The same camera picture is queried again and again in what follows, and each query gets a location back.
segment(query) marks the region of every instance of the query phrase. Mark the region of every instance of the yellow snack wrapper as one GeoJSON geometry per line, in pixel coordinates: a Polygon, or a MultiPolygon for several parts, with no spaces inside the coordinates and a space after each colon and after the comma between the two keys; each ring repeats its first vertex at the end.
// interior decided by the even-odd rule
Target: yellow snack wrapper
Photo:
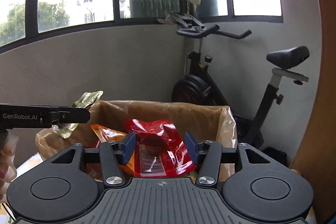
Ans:
{"type": "MultiPolygon", "coordinates": [[[[73,103],[72,107],[86,108],[89,110],[96,102],[98,102],[103,93],[104,92],[101,90],[91,93],[85,92],[78,101],[73,103]]],[[[60,123],[52,126],[52,130],[62,138],[67,139],[71,136],[77,126],[78,123],[60,123]]]]}

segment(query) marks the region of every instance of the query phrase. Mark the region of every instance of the plastic trash bag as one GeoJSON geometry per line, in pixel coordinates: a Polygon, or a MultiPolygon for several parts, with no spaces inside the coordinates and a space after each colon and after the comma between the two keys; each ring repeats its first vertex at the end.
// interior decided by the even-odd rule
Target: plastic trash bag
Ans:
{"type": "MultiPolygon", "coordinates": [[[[91,146],[98,138],[91,125],[127,132],[129,119],[151,122],[159,119],[171,121],[182,140],[184,133],[192,131],[200,141],[213,140],[224,147],[237,147],[236,123],[228,106],[198,106],[188,103],[160,103],[145,101],[99,101],[90,108],[91,118],[79,124],[68,139],[43,129],[35,138],[37,150],[43,159],[62,151],[73,143],[91,146]]],[[[219,181],[234,174],[233,164],[222,164],[219,181]]]]}

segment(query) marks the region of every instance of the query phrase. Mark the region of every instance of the red snack bag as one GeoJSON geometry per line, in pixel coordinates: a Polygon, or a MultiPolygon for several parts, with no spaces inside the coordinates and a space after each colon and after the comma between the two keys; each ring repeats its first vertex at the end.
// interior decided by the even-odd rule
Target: red snack bag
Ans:
{"type": "Polygon", "coordinates": [[[139,140],[135,147],[135,177],[181,177],[196,168],[172,122],[132,119],[125,122],[125,128],[134,131],[139,140]]]}

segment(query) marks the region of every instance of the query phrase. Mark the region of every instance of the adjustment knob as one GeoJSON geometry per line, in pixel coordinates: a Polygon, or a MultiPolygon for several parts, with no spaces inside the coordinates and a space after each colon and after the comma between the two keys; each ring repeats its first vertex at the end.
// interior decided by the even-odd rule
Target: adjustment knob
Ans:
{"type": "Polygon", "coordinates": [[[187,52],[187,58],[188,58],[188,59],[191,59],[191,58],[192,58],[192,56],[193,56],[193,52],[190,52],[190,51],[189,51],[189,52],[187,52]]]}
{"type": "Polygon", "coordinates": [[[212,61],[212,56],[210,56],[210,55],[206,55],[206,56],[204,56],[204,60],[205,60],[205,62],[207,62],[207,63],[211,63],[211,61],[212,61]]]}
{"type": "Polygon", "coordinates": [[[277,97],[276,103],[280,105],[283,99],[284,99],[284,96],[282,94],[279,94],[279,96],[277,97]]]}
{"type": "Polygon", "coordinates": [[[303,85],[303,83],[300,80],[294,80],[294,84],[303,85]]]}

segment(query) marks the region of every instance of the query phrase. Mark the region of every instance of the orange snack bag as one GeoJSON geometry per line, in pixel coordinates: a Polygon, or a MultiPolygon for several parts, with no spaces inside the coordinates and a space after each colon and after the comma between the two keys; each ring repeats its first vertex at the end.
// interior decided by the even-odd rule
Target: orange snack bag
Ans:
{"type": "MultiPolygon", "coordinates": [[[[100,142],[117,141],[120,142],[127,135],[126,133],[103,127],[99,124],[91,126],[100,142]]],[[[134,152],[127,165],[119,165],[119,168],[128,175],[134,176],[134,152]]]]}

